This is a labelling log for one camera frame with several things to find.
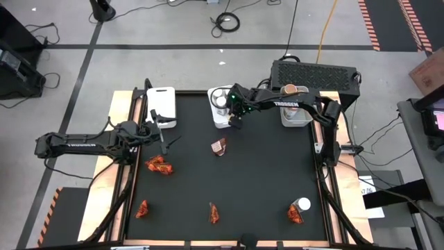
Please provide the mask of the black device with pink screen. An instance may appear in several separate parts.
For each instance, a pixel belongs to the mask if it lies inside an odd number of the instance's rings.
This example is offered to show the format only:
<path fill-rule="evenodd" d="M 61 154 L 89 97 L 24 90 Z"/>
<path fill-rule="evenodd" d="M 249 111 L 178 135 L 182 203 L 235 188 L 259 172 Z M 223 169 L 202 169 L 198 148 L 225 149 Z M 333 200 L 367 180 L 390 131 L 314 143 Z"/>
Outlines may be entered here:
<path fill-rule="evenodd" d="M 423 101 L 420 114 L 425 134 L 444 138 L 444 92 L 430 93 Z"/>

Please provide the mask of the orange brown spice pouch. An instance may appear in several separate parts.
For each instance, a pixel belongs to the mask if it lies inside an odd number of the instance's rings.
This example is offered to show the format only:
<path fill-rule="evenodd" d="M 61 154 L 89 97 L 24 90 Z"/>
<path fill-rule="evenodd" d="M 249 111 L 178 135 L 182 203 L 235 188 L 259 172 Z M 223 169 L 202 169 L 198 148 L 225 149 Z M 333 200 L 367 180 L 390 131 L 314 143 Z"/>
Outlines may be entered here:
<path fill-rule="evenodd" d="M 295 205 L 290 205 L 287 211 L 287 217 L 295 224 L 303 224 L 304 220 Z"/>
<path fill-rule="evenodd" d="M 161 155 L 153 156 L 149 160 L 145 162 L 145 166 L 152 172 L 158 172 L 158 166 L 159 164 L 164 162 L 164 158 Z"/>
<path fill-rule="evenodd" d="M 209 205 L 210 205 L 209 222 L 211 224 L 216 224 L 220 219 L 218 209 L 214 203 L 209 203 Z"/>
<path fill-rule="evenodd" d="M 139 219 L 139 218 L 144 217 L 147 214 L 148 214 L 148 202 L 147 202 L 147 200 L 143 200 L 138 208 L 138 211 L 137 211 L 135 217 L 137 219 Z"/>
<path fill-rule="evenodd" d="M 220 140 L 214 142 L 211 144 L 211 148 L 213 153 L 216 156 L 222 156 L 225 153 L 226 150 L 226 139 L 225 138 L 221 138 Z"/>
<path fill-rule="evenodd" d="M 173 166 L 169 162 L 155 163 L 158 172 L 164 175 L 171 175 L 173 173 Z"/>

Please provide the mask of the black cabinet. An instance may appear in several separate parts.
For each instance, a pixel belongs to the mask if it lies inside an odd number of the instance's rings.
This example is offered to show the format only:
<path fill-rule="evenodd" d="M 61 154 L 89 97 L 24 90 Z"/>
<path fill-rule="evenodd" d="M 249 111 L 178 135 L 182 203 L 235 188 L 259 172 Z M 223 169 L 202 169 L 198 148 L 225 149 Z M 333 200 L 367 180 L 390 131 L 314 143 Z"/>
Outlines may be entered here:
<path fill-rule="evenodd" d="M 36 64 L 44 45 L 0 4 L 0 40 L 20 56 Z"/>

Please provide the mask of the white plastic storage bin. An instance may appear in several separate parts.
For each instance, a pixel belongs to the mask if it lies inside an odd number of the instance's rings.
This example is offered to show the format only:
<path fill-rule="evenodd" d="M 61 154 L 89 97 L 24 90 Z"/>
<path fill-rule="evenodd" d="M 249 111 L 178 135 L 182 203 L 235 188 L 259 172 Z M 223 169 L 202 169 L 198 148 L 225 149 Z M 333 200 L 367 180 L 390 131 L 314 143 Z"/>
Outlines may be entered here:
<path fill-rule="evenodd" d="M 217 89 L 217 88 L 221 88 L 221 89 L 223 89 L 225 91 L 225 96 L 224 97 L 227 99 L 226 104 L 227 104 L 227 109 L 228 109 L 228 92 L 230 91 L 232 86 L 233 85 L 224 85 L 224 86 L 221 86 L 221 87 L 213 87 L 213 88 L 210 88 L 207 91 L 207 96 L 208 96 L 208 100 L 209 100 L 209 103 L 210 103 L 210 109 L 212 111 L 212 119 L 213 119 L 215 127 L 217 127 L 217 128 L 228 128 L 228 127 L 230 127 L 230 125 L 228 124 L 228 119 L 229 119 L 229 117 L 231 115 L 229 114 L 229 111 L 227 111 L 227 114 L 225 116 L 221 116 L 221 115 L 219 115 L 216 112 L 216 110 L 217 110 L 217 108 L 216 108 L 216 99 L 212 98 L 212 92 L 215 89 Z"/>
<path fill-rule="evenodd" d="M 298 108 L 297 114 L 292 120 L 287 120 L 283 114 L 283 108 L 280 109 L 281 122 L 284 127 L 304 127 L 312 121 L 310 114 L 303 109 Z"/>
<path fill-rule="evenodd" d="M 176 118 L 176 90 L 173 87 L 153 87 L 147 90 L 147 118 L 151 122 L 151 110 L 158 115 Z"/>

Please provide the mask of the black perforated computer case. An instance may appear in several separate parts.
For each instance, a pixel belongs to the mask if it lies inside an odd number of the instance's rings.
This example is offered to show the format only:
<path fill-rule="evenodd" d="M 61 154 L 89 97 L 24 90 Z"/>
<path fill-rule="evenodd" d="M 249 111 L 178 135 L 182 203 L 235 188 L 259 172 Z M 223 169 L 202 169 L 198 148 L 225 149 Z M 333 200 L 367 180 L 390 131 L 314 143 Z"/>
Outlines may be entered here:
<path fill-rule="evenodd" d="M 309 90 L 336 91 L 347 110 L 360 97 L 361 74 L 355 67 L 319 65 L 275 60 L 271 67 L 271 89 L 280 90 L 286 84 L 305 86 Z"/>

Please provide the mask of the black floor stand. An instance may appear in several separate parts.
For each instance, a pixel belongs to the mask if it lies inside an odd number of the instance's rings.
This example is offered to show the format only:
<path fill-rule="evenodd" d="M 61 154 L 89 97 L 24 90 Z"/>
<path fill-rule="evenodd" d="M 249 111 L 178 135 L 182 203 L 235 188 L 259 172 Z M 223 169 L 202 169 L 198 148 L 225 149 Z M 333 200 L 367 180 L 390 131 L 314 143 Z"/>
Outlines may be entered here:
<path fill-rule="evenodd" d="M 92 15 L 98 22 L 110 21 L 116 15 L 116 10 L 108 0 L 89 0 L 89 3 L 92 7 Z"/>

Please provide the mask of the light wooden table side board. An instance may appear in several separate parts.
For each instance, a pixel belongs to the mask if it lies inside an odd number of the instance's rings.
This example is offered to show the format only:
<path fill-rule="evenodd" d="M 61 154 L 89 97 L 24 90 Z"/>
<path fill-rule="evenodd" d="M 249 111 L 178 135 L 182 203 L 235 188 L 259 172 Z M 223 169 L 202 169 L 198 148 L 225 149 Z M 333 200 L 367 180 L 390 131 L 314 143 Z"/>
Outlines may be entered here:
<path fill-rule="evenodd" d="M 321 91 L 321 96 L 329 97 L 339 103 L 339 93 L 333 91 Z M 338 120 L 338 130 L 336 133 L 337 141 L 340 145 L 349 144 L 350 138 L 348 135 L 348 127 L 345 124 L 344 114 L 340 114 Z M 343 212 L 347 215 L 348 219 L 352 222 L 353 226 L 361 233 L 363 238 L 373 243 L 373 237 L 370 229 L 370 224 L 368 222 L 368 216 L 364 205 L 364 199 L 361 194 L 361 187 L 359 184 L 358 173 L 356 170 L 354 156 L 349 154 L 341 154 L 339 157 L 339 162 L 337 166 L 332 169 L 335 170 L 335 176 L 329 174 L 325 180 L 330 192 L 333 193 L 333 183 L 336 181 L 337 192 L 339 194 L 333 194 L 334 198 L 340 198 L 341 207 Z M 354 240 L 351 235 L 347 232 L 342 234 L 340 221 L 332 209 L 330 209 L 330 216 L 332 220 L 332 230 L 334 234 L 334 241 L 338 243 L 343 242 L 343 235 L 347 237 L 349 243 L 354 244 Z"/>
<path fill-rule="evenodd" d="M 110 105 L 108 116 L 110 121 L 117 125 L 118 123 L 132 120 L 130 114 L 133 91 L 115 91 Z M 119 165 L 107 156 L 99 156 L 96 161 L 94 177 L 96 177 L 88 192 L 85 212 L 80 225 L 78 241 L 86 241 L 93 234 L 103 218 L 106 216 L 112 206 L 112 197 L 114 186 L 117 179 Z"/>

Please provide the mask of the black orange-striped floor mat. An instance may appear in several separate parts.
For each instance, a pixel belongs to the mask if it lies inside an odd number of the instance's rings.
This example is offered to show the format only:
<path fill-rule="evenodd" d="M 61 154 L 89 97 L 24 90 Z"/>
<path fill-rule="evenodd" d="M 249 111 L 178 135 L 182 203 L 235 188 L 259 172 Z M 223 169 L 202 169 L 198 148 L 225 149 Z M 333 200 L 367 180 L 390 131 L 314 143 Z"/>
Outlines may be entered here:
<path fill-rule="evenodd" d="M 59 187 L 55 190 L 37 241 L 38 247 L 77 243 L 87 191 L 87 188 L 82 187 Z"/>
<path fill-rule="evenodd" d="M 444 0 L 398 0 L 419 51 L 444 47 Z"/>
<path fill-rule="evenodd" d="M 421 51 L 398 0 L 357 0 L 375 51 Z"/>

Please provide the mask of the grey cart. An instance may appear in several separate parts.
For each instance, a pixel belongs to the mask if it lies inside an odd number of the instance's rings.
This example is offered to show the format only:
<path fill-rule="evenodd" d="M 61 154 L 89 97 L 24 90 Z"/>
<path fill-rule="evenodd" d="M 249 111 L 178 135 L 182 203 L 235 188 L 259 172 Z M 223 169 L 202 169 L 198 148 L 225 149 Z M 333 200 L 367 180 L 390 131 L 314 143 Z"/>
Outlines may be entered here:
<path fill-rule="evenodd" d="M 437 161 L 435 152 L 427 146 L 420 113 L 414 110 L 412 103 L 400 101 L 397 107 L 430 193 L 430 198 L 419 201 L 418 205 L 430 215 L 444 218 L 444 162 Z M 444 226 L 440 226 L 423 211 L 420 211 L 420 216 L 432 249 L 444 250 Z"/>

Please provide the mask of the white paper sheet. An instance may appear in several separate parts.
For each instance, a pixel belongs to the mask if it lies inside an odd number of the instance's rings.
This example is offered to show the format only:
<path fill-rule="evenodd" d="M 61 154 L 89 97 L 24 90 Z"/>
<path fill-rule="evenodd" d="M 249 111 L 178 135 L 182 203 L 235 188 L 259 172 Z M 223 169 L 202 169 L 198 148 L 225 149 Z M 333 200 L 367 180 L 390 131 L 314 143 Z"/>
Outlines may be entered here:
<path fill-rule="evenodd" d="M 371 194 L 376 192 L 376 188 L 373 183 L 371 176 L 360 176 L 359 186 L 361 188 L 361 194 L 364 196 L 366 194 Z M 379 208 L 367 208 L 367 216 L 369 219 L 382 219 L 385 218 L 384 211 L 382 207 Z"/>

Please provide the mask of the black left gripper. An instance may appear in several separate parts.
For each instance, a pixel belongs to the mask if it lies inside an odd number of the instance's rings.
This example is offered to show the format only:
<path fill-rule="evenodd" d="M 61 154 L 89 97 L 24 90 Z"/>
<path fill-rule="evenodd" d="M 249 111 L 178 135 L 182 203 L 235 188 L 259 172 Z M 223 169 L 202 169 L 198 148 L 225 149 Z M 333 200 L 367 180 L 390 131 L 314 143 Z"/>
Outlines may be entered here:
<path fill-rule="evenodd" d="M 137 144 L 139 146 L 150 145 L 154 142 L 161 141 L 160 147 L 162 154 L 168 154 L 171 145 L 178 141 L 182 136 L 180 135 L 172 141 L 166 142 L 158 123 L 175 122 L 177 119 L 174 117 L 163 117 L 157 114 L 155 109 L 152 109 L 150 113 L 153 122 L 143 122 L 139 125 L 137 130 Z"/>

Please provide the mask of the black equipment case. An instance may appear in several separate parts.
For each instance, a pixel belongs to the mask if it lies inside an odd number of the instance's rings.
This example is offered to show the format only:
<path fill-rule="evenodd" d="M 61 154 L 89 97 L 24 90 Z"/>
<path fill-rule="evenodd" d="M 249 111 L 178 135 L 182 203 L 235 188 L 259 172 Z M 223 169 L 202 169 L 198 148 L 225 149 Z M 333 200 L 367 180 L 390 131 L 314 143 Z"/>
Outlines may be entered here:
<path fill-rule="evenodd" d="M 46 78 L 0 40 L 0 100 L 41 97 Z"/>

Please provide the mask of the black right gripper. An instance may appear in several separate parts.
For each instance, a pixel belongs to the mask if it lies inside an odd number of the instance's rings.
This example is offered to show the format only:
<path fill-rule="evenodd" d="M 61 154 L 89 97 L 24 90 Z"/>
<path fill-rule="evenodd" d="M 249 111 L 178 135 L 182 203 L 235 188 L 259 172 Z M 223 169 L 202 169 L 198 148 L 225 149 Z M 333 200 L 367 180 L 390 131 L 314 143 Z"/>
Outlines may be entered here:
<path fill-rule="evenodd" d="M 228 124 L 237 129 L 243 127 L 241 116 L 250 113 L 259 108 L 255 101 L 257 90 L 255 88 L 247 89 L 240 84 L 235 83 L 228 92 L 228 111 L 230 116 Z"/>

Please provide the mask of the brown cardboard box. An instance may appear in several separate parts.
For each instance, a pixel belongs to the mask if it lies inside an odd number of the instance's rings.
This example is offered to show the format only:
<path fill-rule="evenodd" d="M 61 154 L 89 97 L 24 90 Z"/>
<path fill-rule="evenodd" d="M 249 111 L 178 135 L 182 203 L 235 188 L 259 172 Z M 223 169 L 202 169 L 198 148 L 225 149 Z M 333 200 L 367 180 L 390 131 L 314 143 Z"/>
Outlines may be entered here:
<path fill-rule="evenodd" d="M 444 47 L 412 69 L 409 76 L 425 96 L 444 85 Z"/>

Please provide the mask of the black beam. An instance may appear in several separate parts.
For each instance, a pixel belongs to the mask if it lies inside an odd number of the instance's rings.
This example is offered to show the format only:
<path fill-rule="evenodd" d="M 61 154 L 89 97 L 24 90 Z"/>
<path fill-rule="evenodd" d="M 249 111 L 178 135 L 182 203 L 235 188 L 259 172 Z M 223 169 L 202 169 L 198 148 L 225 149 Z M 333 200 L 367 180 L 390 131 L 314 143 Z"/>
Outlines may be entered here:
<path fill-rule="evenodd" d="M 363 199 L 366 208 L 378 208 L 404 202 L 431 201 L 432 196 L 425 180 L 420 179 L 388 189 L 378 187 L 376 192 L 365 194 Z"/>

